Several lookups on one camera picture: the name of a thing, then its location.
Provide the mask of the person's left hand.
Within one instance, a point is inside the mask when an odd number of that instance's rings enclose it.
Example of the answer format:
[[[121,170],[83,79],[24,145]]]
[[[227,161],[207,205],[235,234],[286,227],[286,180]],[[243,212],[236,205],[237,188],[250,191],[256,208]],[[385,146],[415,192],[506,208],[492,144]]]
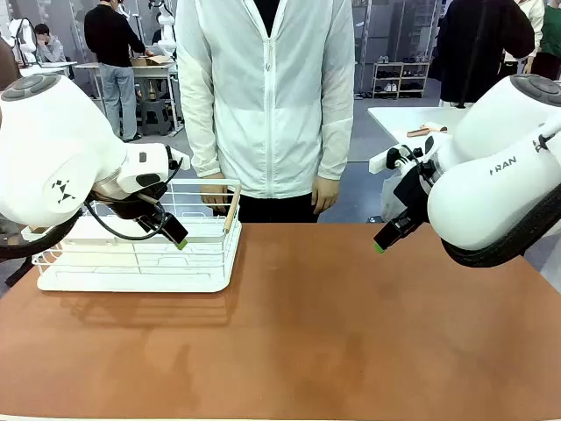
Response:
[[[320,215],[332,207],[339,194],[339,183],[337,180],[330,180],[317,176],[312,184],[311,205],[314,214]]]

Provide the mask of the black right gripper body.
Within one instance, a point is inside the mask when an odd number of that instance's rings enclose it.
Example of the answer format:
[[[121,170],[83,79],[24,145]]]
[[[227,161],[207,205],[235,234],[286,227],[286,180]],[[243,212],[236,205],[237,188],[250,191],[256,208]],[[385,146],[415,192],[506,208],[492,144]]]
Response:
[[[405,206],[400,218],[408,218],[416,223],[428,223],[427,204],[429,193],[426,189],[432,187],[431,176],[435,169],[430,165],[415,165],[411,168],[394,189],[394,195]]]

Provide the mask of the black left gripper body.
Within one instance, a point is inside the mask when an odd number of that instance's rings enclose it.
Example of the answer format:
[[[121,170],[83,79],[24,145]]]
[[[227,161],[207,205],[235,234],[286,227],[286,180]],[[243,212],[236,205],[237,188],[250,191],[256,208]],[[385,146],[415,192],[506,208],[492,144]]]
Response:
[[[125,220],[145,219],[160,222],[163,215],[160,199],[167,192],[167,185],[159,182],[133,193],[124,199],[116,199],[101,193],[94,193],[94,198],[105,203],[120,218]]]

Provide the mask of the person's right hand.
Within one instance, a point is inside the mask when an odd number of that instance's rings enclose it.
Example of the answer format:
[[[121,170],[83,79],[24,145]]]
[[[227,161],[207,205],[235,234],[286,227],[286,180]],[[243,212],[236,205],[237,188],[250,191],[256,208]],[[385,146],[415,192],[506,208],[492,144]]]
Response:
[[[213,210],[215,216],[227,216],[235,196],[224,183],[224,175],[216,173],[203,177],[203,180],[200,186],[202,202]]]

